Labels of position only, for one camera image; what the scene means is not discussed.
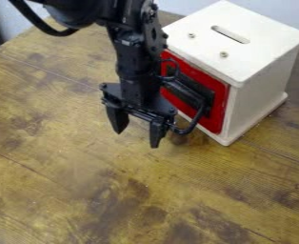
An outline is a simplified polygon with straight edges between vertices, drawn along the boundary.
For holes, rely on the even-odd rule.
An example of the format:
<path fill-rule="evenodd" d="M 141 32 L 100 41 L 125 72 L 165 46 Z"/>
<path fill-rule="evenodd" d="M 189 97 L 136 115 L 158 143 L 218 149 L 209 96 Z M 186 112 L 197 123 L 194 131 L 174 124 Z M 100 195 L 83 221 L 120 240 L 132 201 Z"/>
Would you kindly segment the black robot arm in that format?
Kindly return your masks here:
<path fill-rule="evenodd" d="M 9 0 L 21 15 L 43 33 L 65 37 L 91 24 L 106 29 L 114 47 L 117 83 L 102 83 L 101 102 L 114 132 L 129 117 L 149 122 L 149 145 L 157 147 L 172 123 L 176 108 L 160 89 L 161 52 L 168 48 L 153 0 Z"/>

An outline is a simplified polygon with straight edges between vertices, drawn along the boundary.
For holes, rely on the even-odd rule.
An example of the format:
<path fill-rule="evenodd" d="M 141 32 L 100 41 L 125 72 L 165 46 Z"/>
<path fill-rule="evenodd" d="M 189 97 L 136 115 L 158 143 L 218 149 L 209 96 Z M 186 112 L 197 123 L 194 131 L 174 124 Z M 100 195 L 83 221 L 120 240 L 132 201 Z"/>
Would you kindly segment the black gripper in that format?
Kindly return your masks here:
<path fill-rule="evenodd" d="M 129 115 L 149 122 L 149 145 L 158 147 L 165 137 L 176 108 L 160 94 L 160 53 L 165 39 L 156 39 L 153 45 L 137 32 L 120 32 L 110 35 L 117 54 L 116 72 L 118 83 L 102 83 L 102 103 L 116 133 L 122 133 L 129 123 Z"/>

